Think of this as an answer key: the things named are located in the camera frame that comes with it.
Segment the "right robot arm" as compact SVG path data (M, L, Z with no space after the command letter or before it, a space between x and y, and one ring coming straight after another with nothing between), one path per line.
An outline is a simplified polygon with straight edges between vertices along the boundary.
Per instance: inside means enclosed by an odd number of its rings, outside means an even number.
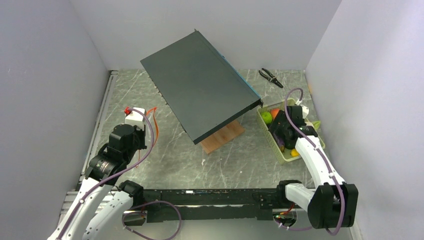
M298 180L282 180L277 185L276 203L287 208L292 203L307 212L314 229L333 229L354 225L359 191L335 170L321 145L313 126L307 125L300 105L279 110L269 131L288 150L296 150L309 170L315 189L310 190Z

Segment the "clear zip top bag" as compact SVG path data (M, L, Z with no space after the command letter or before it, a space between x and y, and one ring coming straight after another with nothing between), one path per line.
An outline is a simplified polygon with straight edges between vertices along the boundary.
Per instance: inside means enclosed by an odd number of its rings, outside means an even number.
M138 107L130 107L131 110L134 110ZM137 147L137 161L134 163L134 167L138 168L138 166L149 157L151 154L153 148L155 147L157 143L157 138L159 137L159 125L156 118L156 113L158 110L157 106L154 106L152 108L145 109L146 113L144 115L145 117L145 130L136 129L134 130L134 133L137 135L137 143L139 144Z

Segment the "light green plastic basket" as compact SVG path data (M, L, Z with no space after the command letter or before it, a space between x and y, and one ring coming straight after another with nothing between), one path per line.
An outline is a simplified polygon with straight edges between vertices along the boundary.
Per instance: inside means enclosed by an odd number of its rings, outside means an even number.
M319 129L321 122L320 121L315 121L315 122L309 121L308 120L309 108L307 106L301 104L300 101L295 101L293 98L289 98L288 100L280 102L280 103L276 103L276 104L272 104L272 105L266 105L262 108L259 108L256 111L256 118L257 118L259 126L261 127L261 129L262 129L262 131L263 131L263 133L264 133L264 135L265 135L265 137L268 141L268 144L270 145L271 149L275 153L277 161L280 164L284 164L284 163L292 162L294 160L298 160L298 159L301 158L301 156L299 154L299 156L297 156L297 157L291 157L291 154L290 154L291 149L285 148L284 152L281 152L279 150L278 145L276 144L276 141L275 141L273 135L269 132L269 127L270 127L271 124L266 125L264 123L264 121L262 120L260 114L262 112L270 112L270 110L272 110L272 109L284 110L289 122L304 137L305 135L293 124L292 120L289 118L288 110L287 110L288 106L301 106L302 107L302 113L303 113L302 116L303 116L303 118L306 122L306 125L310 126L310 135L307 135L307 136L310 137L313 141L318 140L315 144L317 146L320 145L322 149L324 149L326 147L323 139L318 134L318 129Z

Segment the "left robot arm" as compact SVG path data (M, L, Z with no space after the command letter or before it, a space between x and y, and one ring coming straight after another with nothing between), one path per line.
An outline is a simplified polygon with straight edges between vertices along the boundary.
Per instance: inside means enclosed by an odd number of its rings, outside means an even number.
M120 175L128 171L128 164L138 150L146 149L146 128L149 124L119 124L109 134L98 154L89 162L77 196L50 240L94 240L111 218L127 210L139 209L144 203L143 188L127 181L103 210L100 203L112 190Z

